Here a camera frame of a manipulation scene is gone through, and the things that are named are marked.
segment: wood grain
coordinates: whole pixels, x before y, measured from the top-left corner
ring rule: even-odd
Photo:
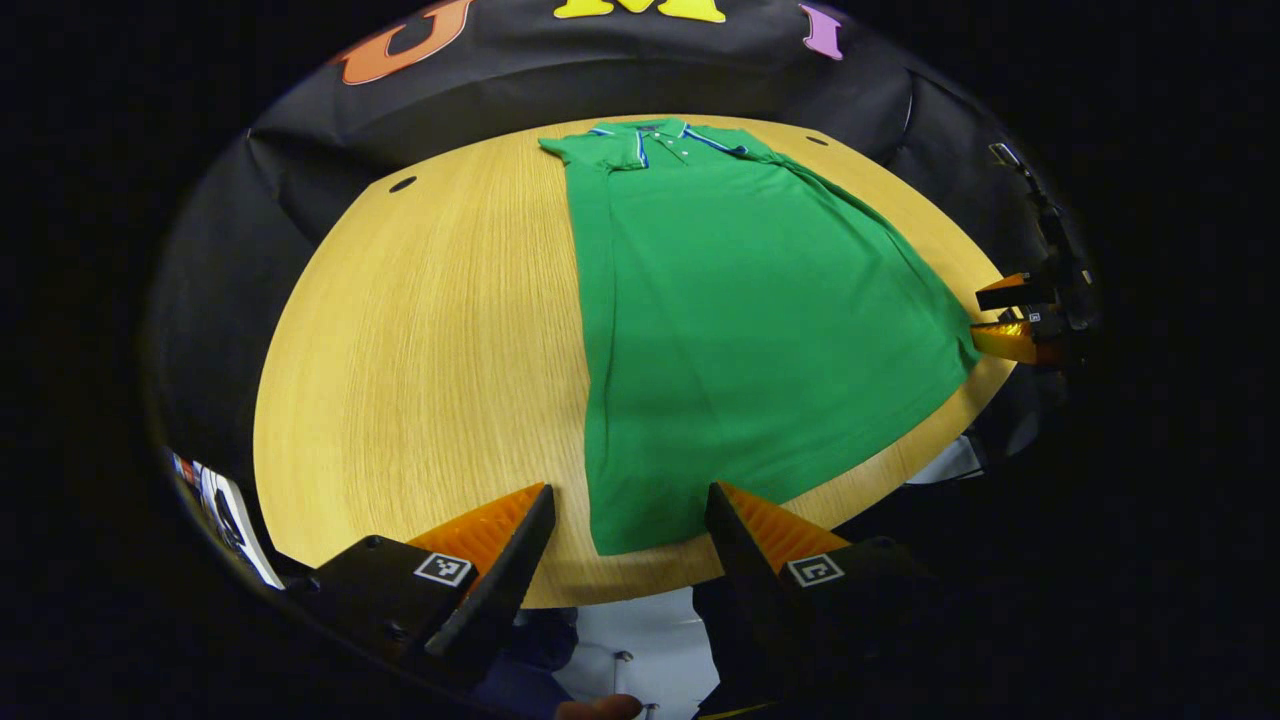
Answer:
[[[815,131],[681,117],[744,128],[861,197],[975,322],[995,320],[978,311],[974,291],[1000,273],[879,165]],[[616,557],[591,546],[588,374],[564,172],[536,140],[595,122],[495,137],[404,168],[370,184],[334,225],[289,297],[257,398],[257,493],[282,552],[320,565],[365,534],[407,541],[544,480],[556,487],[558,523],[526,607],[639,597],[721,574],[705,534]],[[416,181],[389,192],[408,177]],[[786,507],[827,528],[863,511],[954,441],[1011,369],[984,359],[896,443]]]

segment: person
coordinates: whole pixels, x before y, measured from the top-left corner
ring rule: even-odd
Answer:
[[[628,694],[611,694],[595,702],[562,702],[556,708],[554,720],[632,720],[640,716],[644,705]]]

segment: shirt collar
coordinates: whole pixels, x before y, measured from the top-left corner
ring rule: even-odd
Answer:
[[[685,133],[689,123],[680,118],[659,118],[657,120],[631,120],[626,123],[596,123],[591,132],[596,135],[631,135],[634,132],[657,132],[671,137],[680,137]]]

